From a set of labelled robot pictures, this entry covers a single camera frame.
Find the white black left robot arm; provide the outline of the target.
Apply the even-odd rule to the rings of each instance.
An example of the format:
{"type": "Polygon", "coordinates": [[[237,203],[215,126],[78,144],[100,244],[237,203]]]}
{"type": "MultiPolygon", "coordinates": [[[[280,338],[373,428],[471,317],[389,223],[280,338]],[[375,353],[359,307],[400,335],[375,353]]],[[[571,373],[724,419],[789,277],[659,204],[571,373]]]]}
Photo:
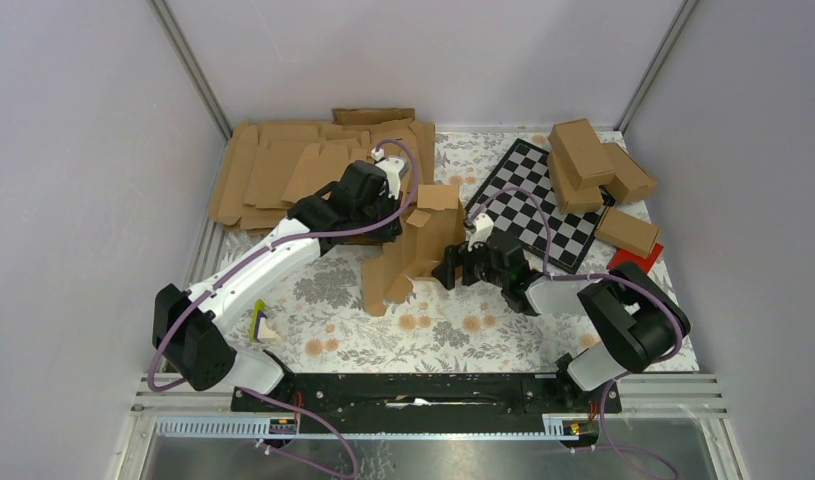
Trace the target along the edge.
{"type": "Polygon", "coordinates": [[[271,411],[292,401],[286,368],[273,355],[250,353],[226,339],[241,315],[288,274],[317,260],[335,245],[368,236],[390,242],[411,197],[401,180],[412,169],[389,156],[354,161],[342,177],[298,200],[271,232],[217,274],[187,289],[173,284],[155,298],[154,345],[195,391],[219,384],[253,390],[271,411]]]}

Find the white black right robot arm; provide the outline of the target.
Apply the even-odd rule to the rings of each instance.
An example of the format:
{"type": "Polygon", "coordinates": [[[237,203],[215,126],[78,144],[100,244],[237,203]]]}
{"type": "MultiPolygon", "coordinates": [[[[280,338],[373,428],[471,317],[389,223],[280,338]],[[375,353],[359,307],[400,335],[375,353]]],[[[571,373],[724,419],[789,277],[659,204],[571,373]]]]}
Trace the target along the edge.
{"type": "MultiPolygon", "coordinates": [[[[432,275],[448,290],[491,284],[512,311],[528,316],[546,314],[551,289],[577,279],[532,267],[522,244],[501,231],[446,247],[432,275]]],[[[632,262],[580,279],[586,285],[576,297],[600,342],[558,367],[556,396],[572,412],[590,405],[607,382],[675,355],[691,330],[686,314],[632,262]]]]}

